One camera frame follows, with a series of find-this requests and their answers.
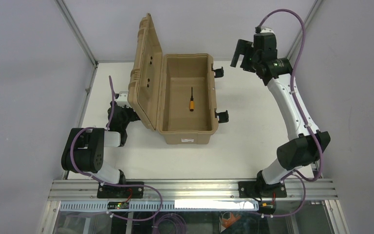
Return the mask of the upper black case latch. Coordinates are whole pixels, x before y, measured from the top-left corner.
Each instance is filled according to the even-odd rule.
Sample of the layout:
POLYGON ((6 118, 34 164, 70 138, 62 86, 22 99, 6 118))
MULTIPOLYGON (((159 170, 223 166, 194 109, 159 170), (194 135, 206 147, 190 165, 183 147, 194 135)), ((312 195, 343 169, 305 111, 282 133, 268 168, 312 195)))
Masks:
POLYGON ((212 68, 212 72, 213 72, 214 78, 222 78, 224 76, 224 68, 223 67, 218 68, 218 69, 213 69, 212 68))

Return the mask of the orange handled screwdriver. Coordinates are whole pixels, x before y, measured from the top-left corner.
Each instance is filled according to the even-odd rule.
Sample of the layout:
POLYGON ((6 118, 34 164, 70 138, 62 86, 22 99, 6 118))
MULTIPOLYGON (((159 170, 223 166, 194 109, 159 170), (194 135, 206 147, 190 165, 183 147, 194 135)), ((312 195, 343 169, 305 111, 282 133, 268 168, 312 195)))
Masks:
POLYGON ((191 95, 190 95, 190 101, 189 101, 189 110, 193 112, 195 109, 195 103, 194 103, 194 96, 193 96, 193 87, 191 87, 191 95))

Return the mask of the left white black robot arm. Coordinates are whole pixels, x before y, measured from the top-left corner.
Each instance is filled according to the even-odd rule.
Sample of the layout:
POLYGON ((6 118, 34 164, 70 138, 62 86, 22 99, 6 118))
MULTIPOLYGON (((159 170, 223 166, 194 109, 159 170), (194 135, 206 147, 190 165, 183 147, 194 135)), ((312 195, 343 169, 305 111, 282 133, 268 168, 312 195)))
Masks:
POLYGON ((105 148, 123 147, 127 126, 140 118, 128 103, 128 92, 115 94, 108 109, 106 128, 72 128, 61 156, 61 167, 98 179, 103 184, 127 184, 124 172, 104 160, 105 148))

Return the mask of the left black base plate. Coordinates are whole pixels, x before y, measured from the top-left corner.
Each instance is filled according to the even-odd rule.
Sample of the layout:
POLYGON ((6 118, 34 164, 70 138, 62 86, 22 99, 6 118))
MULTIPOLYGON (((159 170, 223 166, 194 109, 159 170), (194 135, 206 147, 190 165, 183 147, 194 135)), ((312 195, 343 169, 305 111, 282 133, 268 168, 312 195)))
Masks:
POLYGON ((130 196, 135 199, 143 198, 144 189, 142 185, 144 185, 144 182, 130 181, 126 185, 129 185, 129 187, 115 187, 99 183, 96 197, 99 199, 127 199, 130 196))

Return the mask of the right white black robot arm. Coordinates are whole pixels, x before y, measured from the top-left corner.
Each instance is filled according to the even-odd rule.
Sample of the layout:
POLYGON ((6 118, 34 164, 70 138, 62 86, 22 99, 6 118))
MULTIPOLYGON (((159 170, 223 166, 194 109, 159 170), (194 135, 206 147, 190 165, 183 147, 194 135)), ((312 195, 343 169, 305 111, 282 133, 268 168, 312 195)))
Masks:
POLYGON ((298 93, 292 65, 286 58, 278 58, 277 40, 272 29, 256 27, 253 41, 238 40, 231 62, 255 73, 273 95, 288 134, 288 142, 278 147, 277 158, 258 172, 255 181, 239 182, 241 197, 285 196, 282 181, 297 169, 320 159, 330 143, 330 135, 314 123, 298 93))

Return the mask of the aluminium mounting rail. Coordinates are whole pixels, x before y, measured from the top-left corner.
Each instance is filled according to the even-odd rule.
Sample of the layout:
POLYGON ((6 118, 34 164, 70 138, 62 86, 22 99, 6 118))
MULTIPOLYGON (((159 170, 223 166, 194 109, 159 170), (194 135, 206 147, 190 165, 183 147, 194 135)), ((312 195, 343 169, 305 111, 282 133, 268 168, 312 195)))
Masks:
MULTIPOLYGON (((240 179, 146 179, 145 188, 135 188, 143 192, 143 200, 158 200, 160 193, 163 200, 210 199, 233 200, 246 193, 239 186, 240 179)), ((277 201, 296 201, 306 195, 306 200, 337 200, 334 183, 330 179, 319 179, 316 182, 301 183, 296 178, 287 179, 283 191, 285 198, 276 197, 277 201)), ((49 201, 94 201, 98 193, 104 190, 99 183, 88 179, 55 180, 48 195, 49 201)))

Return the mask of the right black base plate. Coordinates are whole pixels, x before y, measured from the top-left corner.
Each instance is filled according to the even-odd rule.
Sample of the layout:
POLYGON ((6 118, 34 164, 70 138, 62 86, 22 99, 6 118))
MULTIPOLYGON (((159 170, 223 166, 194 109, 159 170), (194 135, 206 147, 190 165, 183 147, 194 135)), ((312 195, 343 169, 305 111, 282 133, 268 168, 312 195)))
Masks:
POLYGON ((281 184, 268 185, 256 180, 239 181, 238 191, 240 198, 286 198, 286 187, 281 184))

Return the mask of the tan plastic tool case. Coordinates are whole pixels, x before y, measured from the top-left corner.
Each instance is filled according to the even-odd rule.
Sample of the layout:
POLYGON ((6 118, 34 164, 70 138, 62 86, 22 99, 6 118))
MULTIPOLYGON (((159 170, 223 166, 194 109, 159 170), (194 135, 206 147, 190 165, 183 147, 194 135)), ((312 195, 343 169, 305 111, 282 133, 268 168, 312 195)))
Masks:
POLYGON ((152 16, 146 14, 139 23, 128 102, 143 125, 167 144, 208 144, 219 126, 213 64, 205 53, 164 54, 152 16))

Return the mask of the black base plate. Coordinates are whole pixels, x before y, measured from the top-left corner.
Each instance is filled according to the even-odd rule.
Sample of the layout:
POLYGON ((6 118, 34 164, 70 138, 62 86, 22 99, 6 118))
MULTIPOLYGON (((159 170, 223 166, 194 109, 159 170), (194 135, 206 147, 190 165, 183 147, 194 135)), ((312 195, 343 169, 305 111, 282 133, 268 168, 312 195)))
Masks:
POLYGON ((238 191, 240 198, 286 198, 286 187, 281 184, 268 185, 256 180, 239 181, 238 191))
POLYGON ((144 185, 144 182, 130 181, 126 185, 129 185, 129 187, 115 187, 99 183, 96 197, 99 199, 127 199, 130 196, 135 199, 143 198, 144 189, 142 185, 144 185))

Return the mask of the orange object under table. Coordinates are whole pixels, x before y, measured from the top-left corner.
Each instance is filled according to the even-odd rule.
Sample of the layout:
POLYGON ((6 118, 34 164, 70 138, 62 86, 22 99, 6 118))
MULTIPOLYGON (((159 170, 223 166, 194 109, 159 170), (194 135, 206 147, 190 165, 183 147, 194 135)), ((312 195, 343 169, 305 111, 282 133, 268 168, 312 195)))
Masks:
POLYGON ((220 217, 220 224, 223 228, 227 229, 235 222, 241 219, 241 215, 234 212, 224 212, 220 217))

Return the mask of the lower black case latch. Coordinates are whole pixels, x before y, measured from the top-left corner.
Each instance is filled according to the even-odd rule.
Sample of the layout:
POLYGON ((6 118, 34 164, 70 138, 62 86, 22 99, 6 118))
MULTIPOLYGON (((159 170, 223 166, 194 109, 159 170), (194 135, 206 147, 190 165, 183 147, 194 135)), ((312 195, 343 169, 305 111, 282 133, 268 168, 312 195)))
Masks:
POLYGON ((229 113, 228 110, 224 112, 215 112, 215 117, 218 120, 218 123, 227 123, 229 122, 229 113))

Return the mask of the black case latch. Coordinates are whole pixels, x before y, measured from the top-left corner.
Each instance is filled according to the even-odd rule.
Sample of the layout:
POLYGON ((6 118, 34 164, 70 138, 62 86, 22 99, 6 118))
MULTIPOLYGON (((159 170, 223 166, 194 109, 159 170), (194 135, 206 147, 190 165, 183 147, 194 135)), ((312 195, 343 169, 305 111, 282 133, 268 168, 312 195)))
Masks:
POLYGON ((214 78, 222 78, 224 76, 224 68, 223 67, 218 68, 218 69, 213 69, 212 68, 212 72, 213 72, 214 78))
POLYGON ((228 110, 224 112, 215 112, 215 117, 218 120, 218 123, 227 123, 229 122, 229 113, 228 110))

